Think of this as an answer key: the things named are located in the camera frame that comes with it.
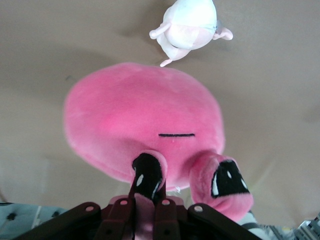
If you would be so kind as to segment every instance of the stitched mouth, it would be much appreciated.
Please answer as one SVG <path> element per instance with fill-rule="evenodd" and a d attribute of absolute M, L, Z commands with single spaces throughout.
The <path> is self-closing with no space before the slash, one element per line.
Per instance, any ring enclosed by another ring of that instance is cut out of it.
<path fill-rule="evenodd" d="M 160 133 L 160 137 L 166 138 L 183 138 L 183 137 L 195 137 L 194 133 L 187 133 L 187 134 L 168 134 L 168 133 Z"/>

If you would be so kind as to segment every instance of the plush toy leg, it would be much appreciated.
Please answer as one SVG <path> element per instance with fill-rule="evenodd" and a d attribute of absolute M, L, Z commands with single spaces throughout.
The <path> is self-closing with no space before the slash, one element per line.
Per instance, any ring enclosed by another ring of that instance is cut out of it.
<path fill-rule="evenodd" d="M 171 26 L 171 23 L 161 23 L 160 26 L 149 32 L 149 36 L 151 39 L 156 39 L 157 37 L 159 37 L 161 34 L 163 34 L 166 30 L 168 30 Z"/>
<path fill-rule="evenodd" d="M 234 159 L 210 152 L 201 156 L 190 171 L 191 197 L 233 221 L 243 218 L 253 205 Z"/>
<path fill-rule="evenodd" d="M 164 67 L 172 61 L 182 59 L 190 52 L 190 50 L 188 49 L 181 49 L 172 46 L 164 34 L 160 35 L 156 40 L 161 46 L 162 50 L 165 52 L 165 54 L 169 57 L 168 60 L 165 60 L 160 64 L 160 67 Z"/>
<path fill-rule="evenodd" d="M 129 195 L 135 198 L 135 239 L 150 240 L 153 239 L 154 202 L 166 195 L 167 164 L 160 153 L 147 150 L 133 161 L 132 168 L 135 177 Z"/>
<path fill-rule="evenodd" d="M 132 168 L 135 171 L 135 177 L 130 191 L 153 201 L 163 181 L 158 159 L 148 153 L 142 153 L 133 161 Z"/>
<path fill-rule="evenodd" d="M 228 29 L 228 28 L 221 28 L 219 31 L 216 31 L 215 34 L 213 35 L 213 40 L 217 39 L 224 39 L 224 40 L 231 40 L 234 38 L 233 33 Z"/>

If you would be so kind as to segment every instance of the white plush toy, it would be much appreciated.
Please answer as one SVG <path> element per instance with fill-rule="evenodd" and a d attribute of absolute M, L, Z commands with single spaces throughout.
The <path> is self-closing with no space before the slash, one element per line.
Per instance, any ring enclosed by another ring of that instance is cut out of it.
<path fill-rule="evenodd" d="M 212 39 L 231 40 L 232 32 L 217 26 L 213 0 L 177 0 L 163 16 L 160 26 L 150 31 L 169 59 L 160 66 L 182 59 L 191 50 L 199 49 Z"/>

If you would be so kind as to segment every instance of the pink plush toy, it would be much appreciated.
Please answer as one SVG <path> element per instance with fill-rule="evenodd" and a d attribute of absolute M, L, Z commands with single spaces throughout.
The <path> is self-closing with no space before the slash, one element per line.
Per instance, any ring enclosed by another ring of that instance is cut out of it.
<path fill-rule="evenodd" d="M 167 191 L 190 186 L 195 203 L 234 221 L 252 207 L 235 160 L 221 155 L 225 138 L 217 101 L 184 72 L 136 63 L 101 69 L 70 91 L 64 122 L 74 151 L 112 178 L 144 186 L 146 176 L 135 178 L 135 164 L 148 155 L 161 176 L 153 194 L 165 181 Z"/>
<path fill-rule="evenodd" d="M 177 0 L 169 7 L 161 25 L 150 31 L 169 57 L 160 66 L 182 59 L 191 50 L 199 49 L 212 39 L 231 40 L 232 32 L 217 24 L 217 12 L 212 0 Z"/>

